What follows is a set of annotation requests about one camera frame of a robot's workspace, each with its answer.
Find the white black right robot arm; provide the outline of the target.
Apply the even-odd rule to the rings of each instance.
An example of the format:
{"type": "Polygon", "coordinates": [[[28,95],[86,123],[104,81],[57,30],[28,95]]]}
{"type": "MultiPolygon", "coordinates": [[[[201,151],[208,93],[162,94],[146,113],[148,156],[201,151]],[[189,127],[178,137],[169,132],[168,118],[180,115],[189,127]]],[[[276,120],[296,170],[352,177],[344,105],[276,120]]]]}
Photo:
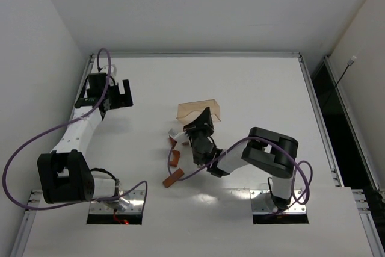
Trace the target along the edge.
{"type": "Polygon", "coordinates": [[[211,140],[214,125],[209,107],[183,127],[192,148],[193,162],[221,178],[251,165],[270,175],[270,196],[278,210],[288,208],[292,198],[294,161],[298,141],[290,136],[253,127],[244,141],[227,150],[211,140]]]}

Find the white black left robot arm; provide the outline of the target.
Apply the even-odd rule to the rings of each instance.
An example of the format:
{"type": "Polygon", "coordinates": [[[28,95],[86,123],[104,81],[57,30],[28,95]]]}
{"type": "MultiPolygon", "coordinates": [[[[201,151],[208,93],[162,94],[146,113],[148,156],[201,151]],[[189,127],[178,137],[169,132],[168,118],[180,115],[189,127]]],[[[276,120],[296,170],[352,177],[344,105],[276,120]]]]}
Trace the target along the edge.
{"type": "Polygon", "coordinates": [[[46,203],[89,202],[118,195],[118,180],[95,178],[85,160],[88,145],[107,111],[133,105],[129,81],[122,81],[121,93],[118,83],[106,78],[106,73],[88,75],[84,93],[75,102],[72,123],[51,152],[37,160],[46,203]]]}

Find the red-brown arch wood block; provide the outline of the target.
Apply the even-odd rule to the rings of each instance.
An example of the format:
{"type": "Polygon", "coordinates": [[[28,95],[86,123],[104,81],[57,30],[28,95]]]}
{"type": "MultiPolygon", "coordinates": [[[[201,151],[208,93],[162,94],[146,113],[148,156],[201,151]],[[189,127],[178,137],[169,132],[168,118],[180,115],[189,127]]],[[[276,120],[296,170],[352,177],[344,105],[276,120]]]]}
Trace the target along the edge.
{"type": "Polygon", "coordinates": [[[169,165],[171,167],[177,167],[179,164],[179,160],[180,160],[180,152],[178,150],[172,150],[169,165]]]}

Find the red-brown triangle wood block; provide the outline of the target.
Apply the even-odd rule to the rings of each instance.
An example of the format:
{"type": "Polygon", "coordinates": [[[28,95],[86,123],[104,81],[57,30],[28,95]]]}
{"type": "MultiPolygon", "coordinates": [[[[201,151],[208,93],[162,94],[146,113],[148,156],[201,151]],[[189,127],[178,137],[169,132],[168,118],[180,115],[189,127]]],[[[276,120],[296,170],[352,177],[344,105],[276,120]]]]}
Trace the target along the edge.
{"type": "Polygon", "coordinates": [[[177,141],[175,139],[173,139],[172,137],[169,137],[168,140],[170,142],[171,147],[174,148],[177,144],[177,141]]]}

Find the red-brown long wood block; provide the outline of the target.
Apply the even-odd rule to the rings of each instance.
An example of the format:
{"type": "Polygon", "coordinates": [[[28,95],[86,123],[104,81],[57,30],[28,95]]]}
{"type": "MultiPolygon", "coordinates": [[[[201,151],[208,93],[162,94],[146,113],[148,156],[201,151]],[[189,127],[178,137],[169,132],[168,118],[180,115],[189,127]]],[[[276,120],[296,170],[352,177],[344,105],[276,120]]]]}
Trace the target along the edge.
{"type": "Polygon", "coordinates": [[[162,184],[165,188],[170,188],[175,182],[177,182],[183,176],[184,176],[184,171],[182,169],[177,169],[170,176],[164,179],[162,184]]]}

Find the aluminium table frame rail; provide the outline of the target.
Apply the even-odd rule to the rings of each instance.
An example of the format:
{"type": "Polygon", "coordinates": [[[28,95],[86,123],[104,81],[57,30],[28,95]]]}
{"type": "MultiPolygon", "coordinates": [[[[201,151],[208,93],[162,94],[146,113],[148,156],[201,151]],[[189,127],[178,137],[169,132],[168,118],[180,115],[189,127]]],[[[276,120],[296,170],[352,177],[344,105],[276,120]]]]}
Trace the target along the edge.
{"type": "Polygon", "coordinates": [[[111,58],[182,58],[182,57],[260,57],[260,58],[301,58],[299,52],[110,52],[111,58]]]}

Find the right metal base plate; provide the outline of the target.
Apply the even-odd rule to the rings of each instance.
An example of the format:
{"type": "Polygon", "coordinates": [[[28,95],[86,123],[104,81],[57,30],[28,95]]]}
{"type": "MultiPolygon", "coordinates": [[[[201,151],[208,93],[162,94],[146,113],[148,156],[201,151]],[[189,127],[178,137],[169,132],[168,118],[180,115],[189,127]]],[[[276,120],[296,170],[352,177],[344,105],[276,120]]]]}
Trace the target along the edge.
{"type": "Polygon", "coordinates": [[[307,209],[300,190],[295,190],[290,202],[274,202],[270,190],[250,190],[251,211],[253,216],[268,215],[306,215],[307,209]]]}

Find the metal base plate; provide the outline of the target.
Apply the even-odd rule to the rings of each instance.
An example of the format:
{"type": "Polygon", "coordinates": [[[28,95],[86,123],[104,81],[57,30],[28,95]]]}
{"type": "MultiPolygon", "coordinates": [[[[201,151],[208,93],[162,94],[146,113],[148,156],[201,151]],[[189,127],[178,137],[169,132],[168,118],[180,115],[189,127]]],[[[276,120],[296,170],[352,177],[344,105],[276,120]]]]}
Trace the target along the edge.
{"type": "Polygon", "coordinates": [[[140,215],[143,212],[146,190],[133,190],[131,193],[113,202],[91,202],[89,214],[112,215],[114,211],[120,215],[140,215]]]}
{"type": "Polygon", "coordinates": [[[290,202],[274,202],[270,190],[250,190],[251,211],[253,216],[268,215],[306,215],[307,209],[300,190],[295,190],[290,202]]]}

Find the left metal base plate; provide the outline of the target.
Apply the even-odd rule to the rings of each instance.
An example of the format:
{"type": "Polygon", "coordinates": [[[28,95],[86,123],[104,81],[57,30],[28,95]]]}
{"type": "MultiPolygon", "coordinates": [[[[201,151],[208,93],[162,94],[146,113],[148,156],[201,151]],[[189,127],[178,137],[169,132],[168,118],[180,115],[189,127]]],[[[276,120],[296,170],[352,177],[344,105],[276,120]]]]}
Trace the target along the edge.
{"type": "Polygon", "coordinates": [[[131,193],[113,202],[91,202],[89,214],[112,215],[114,211],[120,215],[140,215],[143,212],[146,190],[133,190],[131,193]]]}

